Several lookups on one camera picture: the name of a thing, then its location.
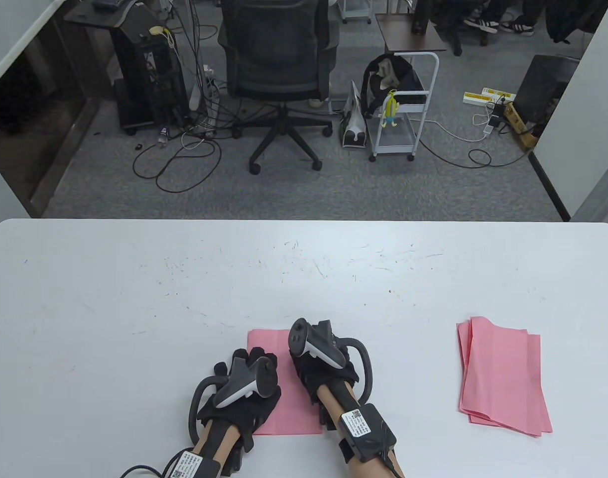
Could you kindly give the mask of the person's left hand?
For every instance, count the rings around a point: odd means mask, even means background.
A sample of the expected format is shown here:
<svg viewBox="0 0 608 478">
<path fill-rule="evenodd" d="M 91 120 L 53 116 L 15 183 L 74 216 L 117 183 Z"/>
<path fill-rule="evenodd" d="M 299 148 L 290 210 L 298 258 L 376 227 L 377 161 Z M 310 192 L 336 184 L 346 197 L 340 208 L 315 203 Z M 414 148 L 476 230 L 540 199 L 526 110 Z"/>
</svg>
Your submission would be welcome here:
<svg viewBox="0 0 608 478">
<path fill-rule="evenodd" d="M 281 398 L 278 358 L 263 348 L 238 349 L 231 365 L 219 362 L 214 374 L 203 379 L 194 392 L 189 410 L 189 435 L 199 441 L 197 424 L 210 425 L 208 439 L 230 427 L 238 430 L 234 448 L 249 453 L 254 433 L 269 419 Z"/>
</svg>

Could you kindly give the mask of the person's right hand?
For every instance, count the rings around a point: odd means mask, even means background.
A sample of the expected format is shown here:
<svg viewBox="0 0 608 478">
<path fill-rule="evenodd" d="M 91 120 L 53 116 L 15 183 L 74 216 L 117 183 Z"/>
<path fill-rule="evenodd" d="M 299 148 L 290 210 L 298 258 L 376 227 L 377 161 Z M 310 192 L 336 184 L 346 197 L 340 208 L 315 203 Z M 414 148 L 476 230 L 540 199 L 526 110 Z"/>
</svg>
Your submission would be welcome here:
<svg viewBox="0 0 608 478">
<path fill-rule="evenodd" d="M 333 368 L 320 358 L 312 357 L 310 353 L 301 357 L 290 354 L 297 376 L 309 394 L 311 403 L 317 403 L 320 407 L 321 424 L 327 426 L 329 431 L 337 429 L 337 421 L 343 413 L 360 407 L 353 392 L 354 384 L 359 381 L 358 374 L 350 360 L 347 346 L 340 346 L 339 350 L 346 359 L 343 369 Z M 329 390 L 330 397 L 337 402 L 340 411 L 332 412 L 331 405 L 318 396 L 318 389 L 323 386 Z"/>
</svg>

